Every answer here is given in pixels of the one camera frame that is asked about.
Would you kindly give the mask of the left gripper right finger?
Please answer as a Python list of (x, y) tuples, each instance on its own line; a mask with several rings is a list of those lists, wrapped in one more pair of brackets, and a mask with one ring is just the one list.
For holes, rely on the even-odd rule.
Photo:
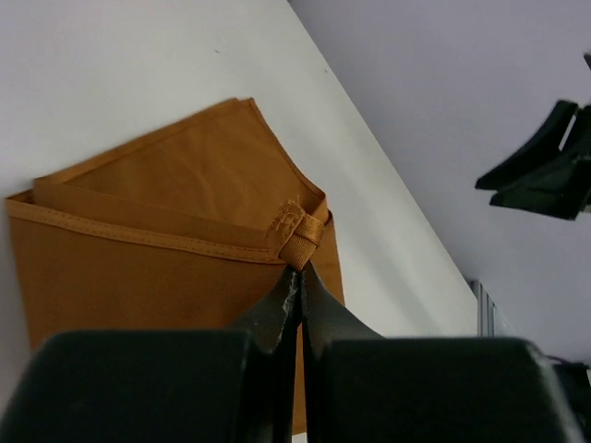
[(516, 338), (385, 338), (300, 277), (311, 442), (581, 442), (549, 361)]

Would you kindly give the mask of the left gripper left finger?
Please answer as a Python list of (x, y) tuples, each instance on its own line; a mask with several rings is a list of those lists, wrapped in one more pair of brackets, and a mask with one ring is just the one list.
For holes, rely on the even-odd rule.
[(5, 442), (288, 442), (298, 275), (223, 329), (72, 331), (33, 356)]

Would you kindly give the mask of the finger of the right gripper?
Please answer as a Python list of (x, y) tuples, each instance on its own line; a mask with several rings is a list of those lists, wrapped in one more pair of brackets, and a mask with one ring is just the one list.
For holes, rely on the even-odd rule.
[(578, 110), (575, 102), (557, 101), (537, 132), (510, 157), (479, 177), (475, 189), (500, 190), (554, 160), (561, 153), (561, 141)]
[(496, 192), (489, 205), (573, 221), (590, 211), (590, 157), (544, 165)]

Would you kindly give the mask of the orange-brown cloth napkin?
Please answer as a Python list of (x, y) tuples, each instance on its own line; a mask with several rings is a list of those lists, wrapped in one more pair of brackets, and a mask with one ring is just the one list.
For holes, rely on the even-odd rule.
[(72, 331), (223, 329), (298, 275), (292, 435), (307, 433), (300, 277), (344, 299), (325, 193), (231, 99), (6, 200), (30, 345)]

